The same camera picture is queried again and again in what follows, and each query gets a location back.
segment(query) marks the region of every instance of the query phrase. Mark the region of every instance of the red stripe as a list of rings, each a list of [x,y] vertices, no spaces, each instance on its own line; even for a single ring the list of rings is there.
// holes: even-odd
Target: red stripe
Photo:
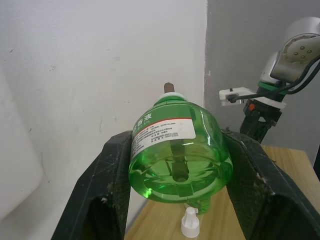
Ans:
[[[160,122],[163,122],[163,121],[166,121],[166,120],[174,120],[174,119],[192,119],[192,118],[191,117],[173,117],[173,118],[162,119],[162,120],[156,121],[154,123],[151,123],[151,124],[145,126],[134,137],[136,137],[142,130],[146,129],[147,127],[150,127],[153,124],[157,124],[157,123],[160,123]]]

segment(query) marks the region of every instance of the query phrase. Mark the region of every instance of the bottle label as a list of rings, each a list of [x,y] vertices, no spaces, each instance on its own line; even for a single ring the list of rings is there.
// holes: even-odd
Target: bottle label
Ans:
[[[190,110],[181,105],[148,111],[135,124],[132,134],[131,159],[157,143],[196,137]]]

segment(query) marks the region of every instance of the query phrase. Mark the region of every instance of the white label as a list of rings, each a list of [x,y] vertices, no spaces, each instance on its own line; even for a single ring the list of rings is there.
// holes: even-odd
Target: white label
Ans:
[[[132,141],[131,158],[146,148],[167,140],[194,139],[196,137],[191,118],[169,119],[156,122],[139,132]]]

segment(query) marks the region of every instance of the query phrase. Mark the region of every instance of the green plastic bottle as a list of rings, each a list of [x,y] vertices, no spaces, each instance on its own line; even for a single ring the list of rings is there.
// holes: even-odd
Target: green plastic bottle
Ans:
[[[182,94],[163,94],[132,131],[129,181],[143,197],[204,213],[233,165],[215,118]]]

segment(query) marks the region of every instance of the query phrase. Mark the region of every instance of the white bracket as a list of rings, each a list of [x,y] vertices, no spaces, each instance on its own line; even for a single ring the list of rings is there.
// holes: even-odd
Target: white bracket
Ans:
[[[230,95],[247,96],[247,95],[251,95],[251,94],[256,94],[256,93],[248,88],[245,88],[245,87],[230,88],[230,89],[219,91],[219,96],[220,96],[222,106],[238,105],[238,104],[244,103],[243,100],[237,100],[235,103],[228,101],[227,97]],[[269,106],[275,107],[277,109],[284,109],[287,105],[283,101],[282,102],[275,101],[275,100],[269,99],[264,96],[256,97],[256,98],[252,98],[252,99],[257,100],[261,103],[267,104]]]

